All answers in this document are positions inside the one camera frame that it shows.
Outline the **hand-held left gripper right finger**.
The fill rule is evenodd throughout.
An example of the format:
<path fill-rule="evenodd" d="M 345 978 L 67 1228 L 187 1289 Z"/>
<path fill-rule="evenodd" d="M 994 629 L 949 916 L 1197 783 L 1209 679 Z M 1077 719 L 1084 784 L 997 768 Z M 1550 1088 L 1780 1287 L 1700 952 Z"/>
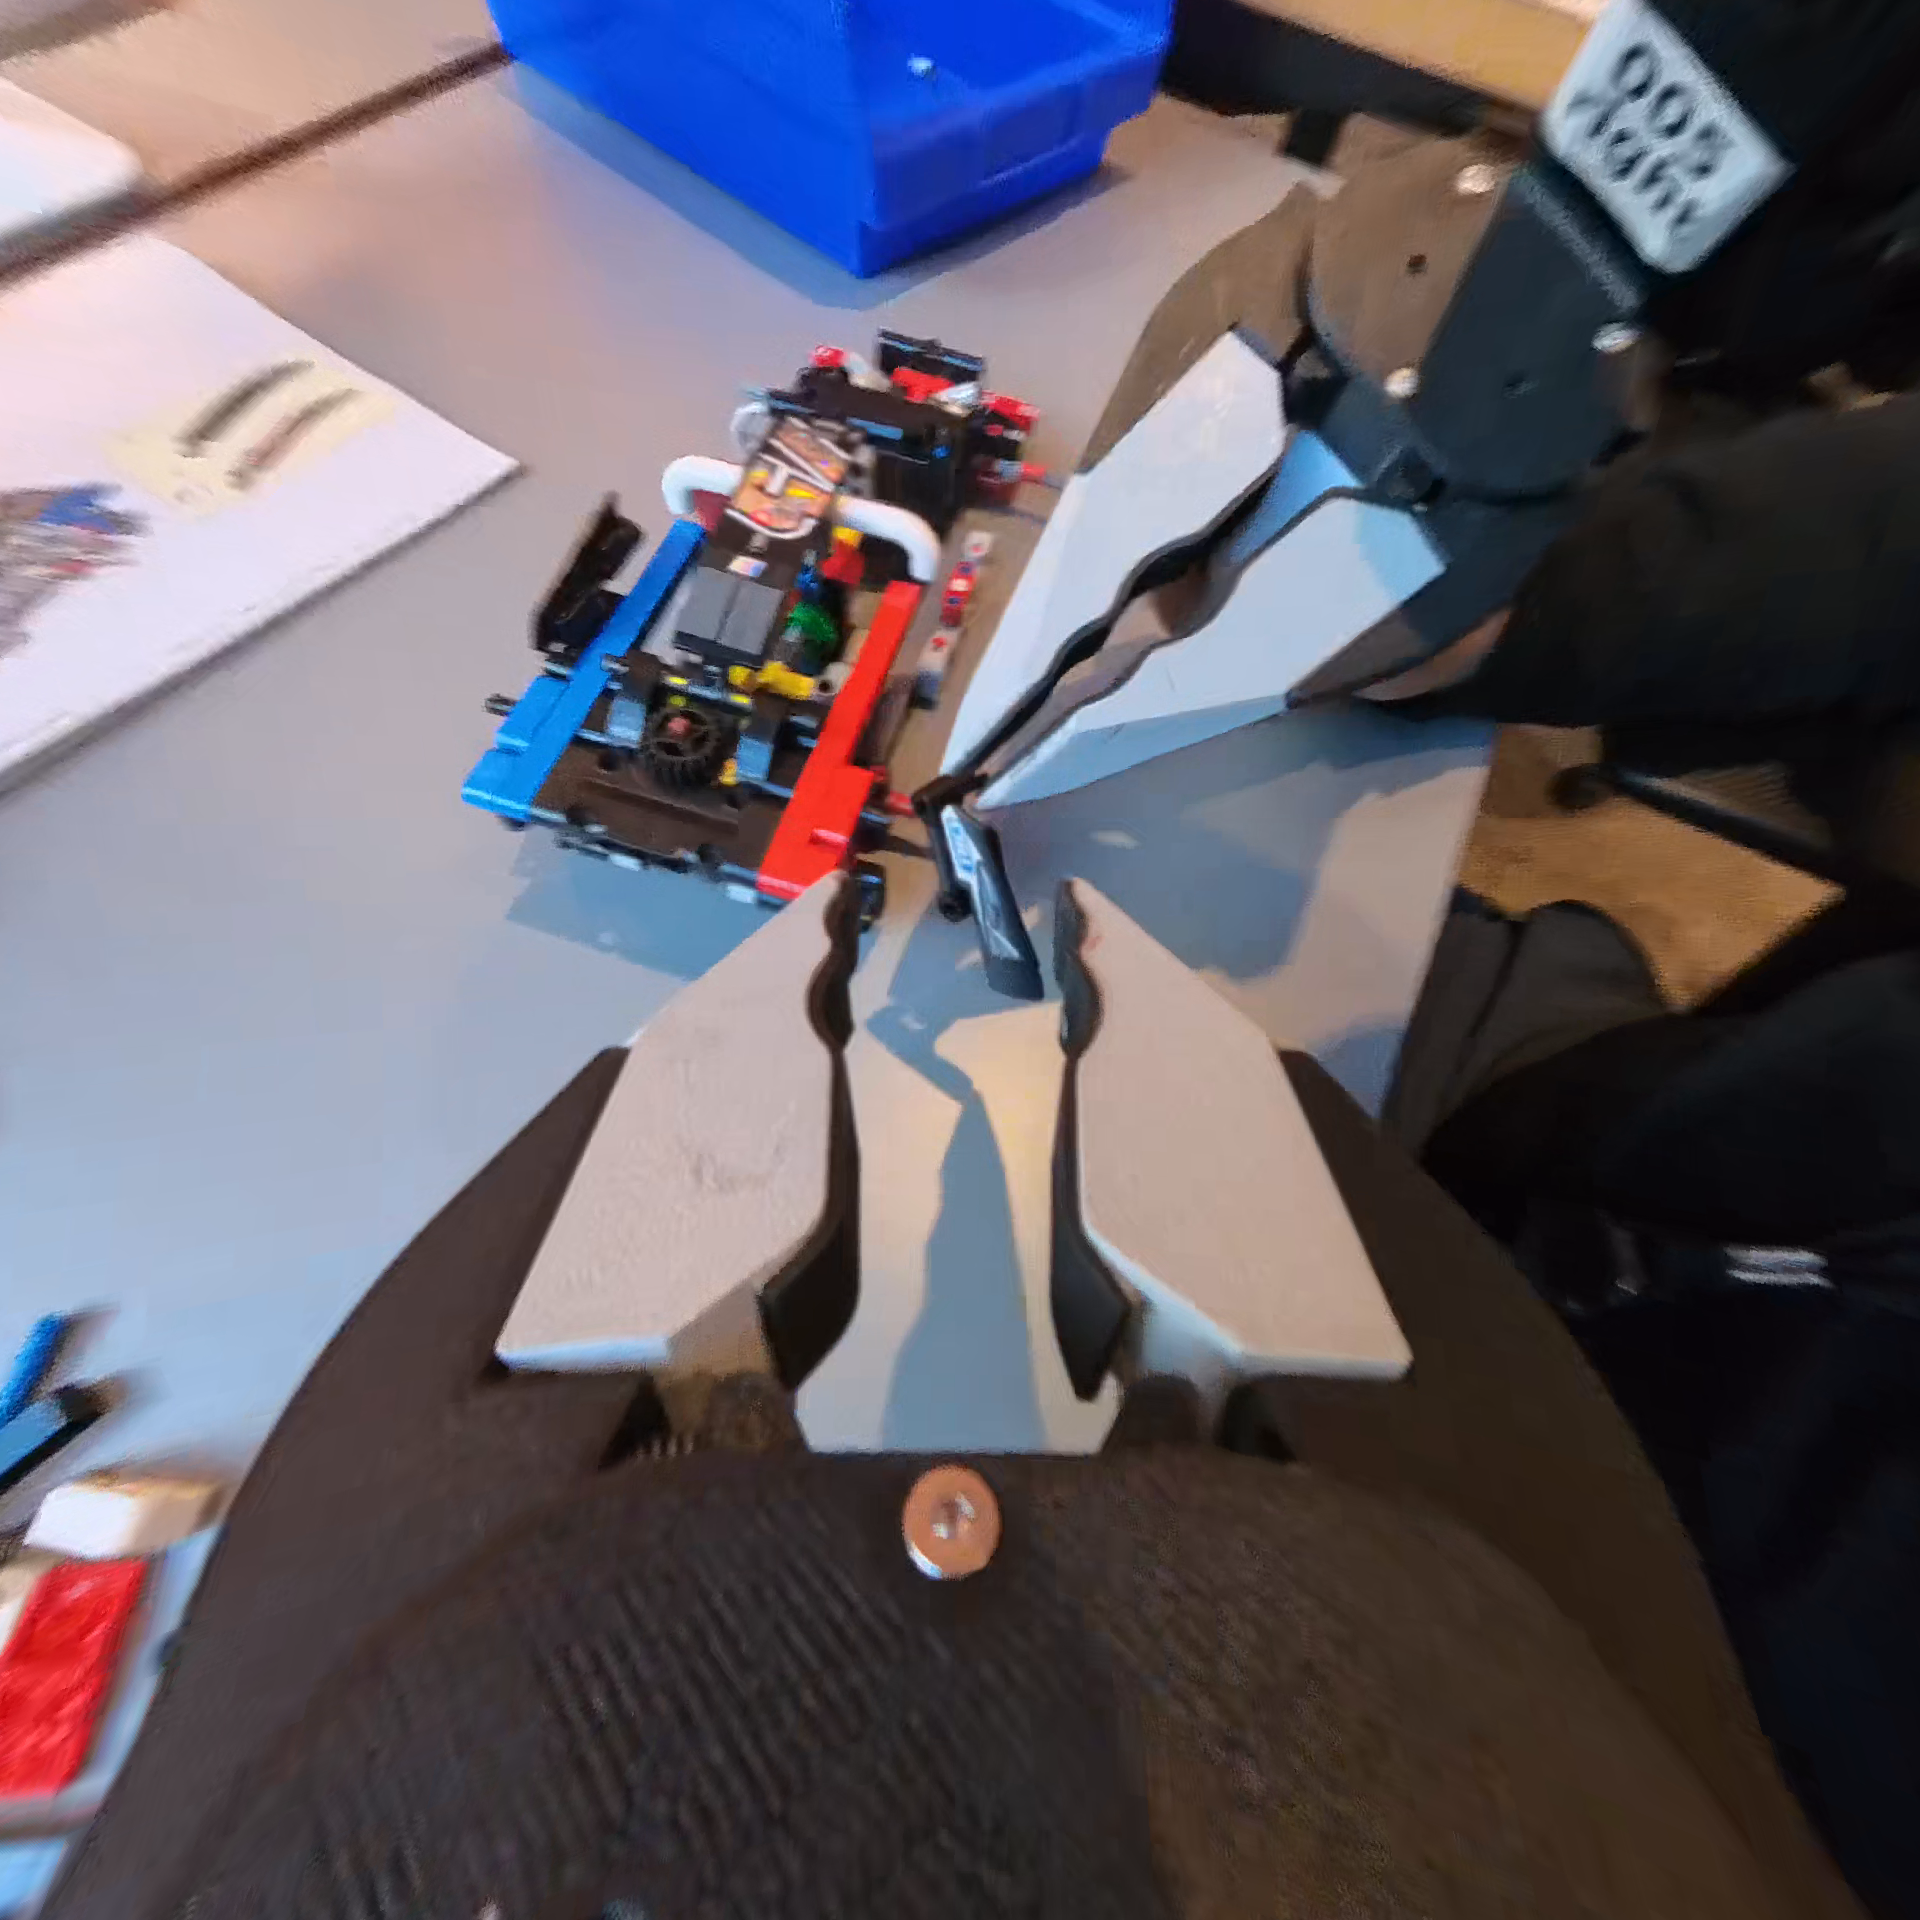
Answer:
<path fill-rule="evenodd" d="M 1053 972 L 1050 1320 L 1075 1396 L 1402 1381 L 1408 1339 L 1262 1027 L 1086 881 L 1057 893 Z"/>

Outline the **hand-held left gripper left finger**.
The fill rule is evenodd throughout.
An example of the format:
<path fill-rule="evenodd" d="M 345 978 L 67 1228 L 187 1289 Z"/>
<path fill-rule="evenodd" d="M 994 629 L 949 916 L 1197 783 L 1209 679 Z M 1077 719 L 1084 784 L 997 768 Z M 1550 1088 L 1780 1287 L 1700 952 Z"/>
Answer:
<path fill-rule="evenodd" d="M 496 1333 L 506 1368 L 798 1388 L 833 1352 L 858 1306 L 858 927 L 830 871 L 636 1033 Z"/>

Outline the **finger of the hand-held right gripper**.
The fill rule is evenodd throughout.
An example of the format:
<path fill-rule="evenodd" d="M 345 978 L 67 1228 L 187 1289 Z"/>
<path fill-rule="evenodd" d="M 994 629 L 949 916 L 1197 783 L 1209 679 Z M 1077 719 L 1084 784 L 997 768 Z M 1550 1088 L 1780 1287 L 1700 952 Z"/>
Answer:
<path fill-rule="evenodd" d="M 1281 700 L 1187 704 L 1173 659 L 1197 642 L 1129 605 L 1203 561 L 1274 481 L 1286 444 L 1278 369 L 1227 331 L 1091 468 L 1069 477 L 974 666 L 942 784 L 1094 784 L 1260 725 Z"/>
<path fill-rule="evenodd" d="M 993 756 L 974 810 L 1057 800 L 1282 714 L 1444 570 L 1417 512 L 1365 497 L 1329 448 L 1284 451 L 1246 520 L 1097 619 L 1091 656 Z"/>

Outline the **black toy panel with sticker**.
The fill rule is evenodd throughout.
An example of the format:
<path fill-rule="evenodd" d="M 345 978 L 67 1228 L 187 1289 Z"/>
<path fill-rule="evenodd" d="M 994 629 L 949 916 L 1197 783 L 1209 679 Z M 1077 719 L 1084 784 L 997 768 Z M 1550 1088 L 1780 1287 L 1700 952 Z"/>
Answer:
<path fill-rule="evenodd" d="M 1001 836 L 972 804 L 976 783 L 940 776 L 912 808 L 938 874 L 938 906 L 950 924 L 969 922 L 990 987 L 1012 1002 L 1040 1002 L 1045 981 L 1004 864 Z"/>

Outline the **toy brick car assembly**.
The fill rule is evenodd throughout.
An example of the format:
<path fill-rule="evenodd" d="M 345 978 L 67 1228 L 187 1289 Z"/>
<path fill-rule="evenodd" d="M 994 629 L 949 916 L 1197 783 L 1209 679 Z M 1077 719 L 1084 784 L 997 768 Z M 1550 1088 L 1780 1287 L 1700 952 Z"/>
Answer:
<path fill-rule="evenodd" d="M 915 811 L 897 741 L 944 697 L 993 515 L 1050 481 L 1038 417 L 980 354 L 888 327 L 748 389 L 731 457 L 664 472 L 659 541 L 616 493 L 587 520 L 464 804 L 750 906 L 850 871 L 876 916 L 873 852 Z"/>

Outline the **person's right forearm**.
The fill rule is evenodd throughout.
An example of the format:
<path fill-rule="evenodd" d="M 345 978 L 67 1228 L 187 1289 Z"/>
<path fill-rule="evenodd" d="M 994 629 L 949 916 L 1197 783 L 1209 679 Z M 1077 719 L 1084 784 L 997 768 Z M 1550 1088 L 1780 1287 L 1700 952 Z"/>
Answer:
<path fill-rule="evenodd" d="M 1917 399 L 1627 464 L 1408 714 L 1605 729 L 1669 765 L 1856 753 L 1917 712 Z"/>

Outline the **grey desk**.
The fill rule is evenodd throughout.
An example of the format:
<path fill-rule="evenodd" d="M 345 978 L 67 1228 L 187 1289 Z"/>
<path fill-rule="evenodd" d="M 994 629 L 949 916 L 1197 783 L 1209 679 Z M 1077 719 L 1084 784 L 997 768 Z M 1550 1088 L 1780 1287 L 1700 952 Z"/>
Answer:
<path fill-rule="evenodd" d="M 602 1047 L 758 931 L 701 883 L 461 804 L 484 700 L 603 493 L 730 451 L 739 389 L 876 327 L 982 352 L 1065 472 L 1147 316 L 1304 172 L 1158 99 L 997 239 L 850 280 L 550 87 L 486 73 L 160 236 L 523 466 L 4 795 L 4 1354 L 107 1309 L 86 1463 L 241 1476 L 398 1250 Z M 1336 714 L 1004 826 L 1048 946 L 1086 876 L 1378 1114 L 1478 800 L 1478 733 Z M 800 1401 L 853 1449 L 1081 1449 L 1048 1316 L 1052 1009 L 993 996 L 891 857 L 856 976 L 856 1323 Z"/>

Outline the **blue storage bin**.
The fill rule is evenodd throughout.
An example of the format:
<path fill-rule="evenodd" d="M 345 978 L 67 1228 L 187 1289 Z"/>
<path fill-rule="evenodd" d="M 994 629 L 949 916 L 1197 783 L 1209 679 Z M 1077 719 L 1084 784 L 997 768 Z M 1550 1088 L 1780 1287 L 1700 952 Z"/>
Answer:
<path fill-rule="evenodd" d="M 1077 186 L 1170 3 L 490 3 L 506 52 L 872 280 Z"/>

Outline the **white toy brick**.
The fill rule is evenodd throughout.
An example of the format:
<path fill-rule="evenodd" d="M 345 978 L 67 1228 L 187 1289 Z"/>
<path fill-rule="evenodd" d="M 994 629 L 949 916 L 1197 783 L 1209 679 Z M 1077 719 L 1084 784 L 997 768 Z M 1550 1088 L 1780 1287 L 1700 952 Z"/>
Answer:
<path fill-rule="evenodd" d="M 38 1503 L 24 1551 L 70 1561 L 154 1556 L 202 1533 L 222 1499 L 214 1479 L 84 1474 Z"/>

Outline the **blue toy beam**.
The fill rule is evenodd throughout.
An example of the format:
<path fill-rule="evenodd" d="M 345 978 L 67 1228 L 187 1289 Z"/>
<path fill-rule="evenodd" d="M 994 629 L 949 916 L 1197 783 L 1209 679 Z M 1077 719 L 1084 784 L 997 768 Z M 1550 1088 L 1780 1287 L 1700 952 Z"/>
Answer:
<path fill-rule="evenodd" d="M 29 1323 L 3 1375 L 4 1428 L 37 1401 L 86 1320 L 86 1312 L 45 1312 Z"/>

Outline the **open instruction booklet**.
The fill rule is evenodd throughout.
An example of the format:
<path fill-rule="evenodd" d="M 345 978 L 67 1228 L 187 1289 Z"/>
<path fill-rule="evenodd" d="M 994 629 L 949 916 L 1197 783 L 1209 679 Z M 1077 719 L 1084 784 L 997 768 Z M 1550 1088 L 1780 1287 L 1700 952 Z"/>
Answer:
<path fill-rule="evenodd" d="M 516 472 L 156 236 L 10 287 L 4 784 Z"/>

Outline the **red studded brick plate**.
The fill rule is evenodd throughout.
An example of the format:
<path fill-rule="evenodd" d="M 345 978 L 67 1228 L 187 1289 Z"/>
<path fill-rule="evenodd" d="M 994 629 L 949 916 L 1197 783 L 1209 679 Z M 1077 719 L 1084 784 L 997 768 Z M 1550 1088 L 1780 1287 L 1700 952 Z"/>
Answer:
<path fill-rule="evenodd" d="M 29 1587 L 3 1653 L 6 1803 L 57 1797 L 80 1779 L 148 1578 L 146 1556 L 62 1559 Z"/>

